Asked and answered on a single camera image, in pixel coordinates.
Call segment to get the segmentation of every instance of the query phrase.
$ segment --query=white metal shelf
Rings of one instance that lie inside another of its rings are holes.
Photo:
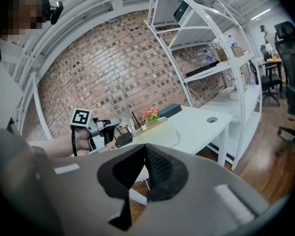
[[[232,87],[224,89],[220,94],[201,108],[232,115],[234,122],[240,122],[240,104],[239,101],[230,99],[229,94],[232,90]],[[260,85],[254,85],[250,86],[245,91],[245,123],[247,123],[249,117],[256,108],[260,96],[260,90]]]
[[[235,58],[235,60],[236,60],[236,62],[238,64],[238,66],[241,67],[242,65],[247,63],[253,57],[254,57],[253,53],[247,53],[244,56],[241,56],[239,58]],[[217,64],[215,67],[212,67],[212,68],[210,68],[210,69],[208,69],[206,71],[197,73],[197,74],[195,74],[193,76],[190,76],[190,77],[184,79],[184,82],[187,83],[187,82],[203,79],[203,78],[205,78],[207,76],[213,75],[213,74],[218,73],[218,72],[222,72],[222,71],[224,71],[226,69],[229,69],[229,68],[232,68],[232,66],[231,66],[230,62],[227,60],[227,61],[224,61],[224,62],[221,62],[221,63]]]
[[[241,148],[238,150],[239,155],[237,155],[237,148],[238,148],[238,141],[239,141],[239,123],[231,122],[229,127],[229,139],[228,143],[226,144],[227,154],[233,156],[235,160],[233,161],[232,170],[236,167],[238,161],[242,157],[242,155],[247,150],[251,140],[253,139],[256,130],[258,128],[259,122],[261,119],[261,113],[252,112],[248,122],[245,125],[244,137]],[[215,138],[212,142],[215,146],[219,147],[218,138]]]
[[[228,153],[234,156],[234,161],[230,160],[229,158],[227,160],[233,165],[233,170],[237,165],[239,158],[243,155],[249,143],[251,142],[251,139],[257,129],[262,111],[262,91],[260,85],[252,86],[248,90],[244,91],[241,80],[240,67],[247,63],[250,59],[252,59],[254,62],[254,53],[248,38],[242,30],[240,24],[233,16],[232,12],[230,12],[229,9],[223,4],[221,4],[223,11],[221,12],[219,10],[215,10],[196,3],[194,0],[156,0],[152,18],[151,15],[153,1],[154,0],[150,0],[148,17],[145,23],[157,41],[160,43],[167,57],[172,63],[183,91],[186,94],[189,106],[194,107],[194,102],[188,88],[188,82],[205,78],[229,68],[234,74],[238,88],[239,101],[231,101],[228,94],[229,91],[227,91],[230,89],[226,89],[213,100],[202,106],[204,109],[208,108],[210,111],[227,113],[234,117],[233,121],[231,122],[232,127],[230,127],[230,141],[228,147]],[[174,17],[174,12],[180,6],[179,1],[184,1],[189,5],[186,10],[187,13],[184,13],[183,18],[178,23],[180,28],[166,29],[161,32],[157,32],[155,27],[159,25],[175,23],[176,20]],[[251,52],[239,58],[234,56],[229,40],[223,37],[223,32],[231,28],[233,25],[238,27],[246,43],[250,47],[249,51]],[[169,46],[167,46],[164,40],[161,38],[161,33],[166,33],[173,30],[177,30],[177,33]],[[205,42],[210,42],[215,38],[218,38],[220,45],[225,51],[228,61],[222,62],[211,69],[198,73],[189,78],[184,78],[173,57],[172,51],[201,45]],[[260,81],[259,70],[257,70],[257,76],[258,81]],[[258,102],[260,103],[259,113],[254,112]]]

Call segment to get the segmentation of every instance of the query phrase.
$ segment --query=camera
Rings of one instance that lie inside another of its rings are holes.
[[[50,11],[47,16],[47,21],[50,21],[52,25],[54,25],[63,11],[63,3],[58,1],[55,6],[50,6]]]

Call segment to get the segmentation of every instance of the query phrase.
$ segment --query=hand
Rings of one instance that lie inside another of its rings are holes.
[[[75,132],[75,143],[76,143],[77,151],[91,150],[91,147],[89,146],[90,137],[91,137],[90,132],[86,128],[82,128]]]

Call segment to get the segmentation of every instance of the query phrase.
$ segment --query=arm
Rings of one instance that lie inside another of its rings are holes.
[[[77,151],[90,150],[89,138],[90,133],[87,129],[81,129],[76,132],[75,143]],[[71,134],[47,141],[29,142],[29,145],[43,148],[49,158],[67,157],[73,154]]]
[[[290,85],[287,85],[287,90],[289,92],[291,92],[293,94],[293,96],[295,96],[295,87],[293,86],[290,86]]]
[[[275,68],[275,67],[276,67],[276,65],[270,65],[270,66],[265,67],[266,75],[268,74],[268,72],[270,74],[270,80],[272,80],[272,69]]]

